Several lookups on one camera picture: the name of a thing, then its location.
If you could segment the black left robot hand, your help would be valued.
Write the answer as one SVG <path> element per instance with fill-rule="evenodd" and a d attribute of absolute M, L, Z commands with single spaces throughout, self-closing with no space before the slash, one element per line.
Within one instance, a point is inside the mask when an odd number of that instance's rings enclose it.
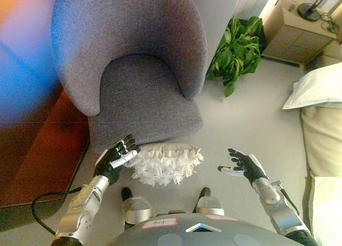
<path fill-rule="evenodd" d="M 100 155 L 96 161 L 93 176 L 104 176 L 109 180 L 109 186 L 113 185 L 119 179 L 124 164 L 137 156 L 140 151 L 133 135 L 127 135 Z"/>

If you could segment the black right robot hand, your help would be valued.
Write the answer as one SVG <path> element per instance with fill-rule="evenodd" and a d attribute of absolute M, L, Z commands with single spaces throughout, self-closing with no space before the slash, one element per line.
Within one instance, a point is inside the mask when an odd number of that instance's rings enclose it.
<path fill-rule="evenodd" d="M 233 165 L 218 166 L 218 171 L 232 176 L 244 176 L 251 185 L 260 178 L 269 179 L 262 165 L 253 154 L 246 155 L 233 148 L 228 148 L 228 154 Z"/>

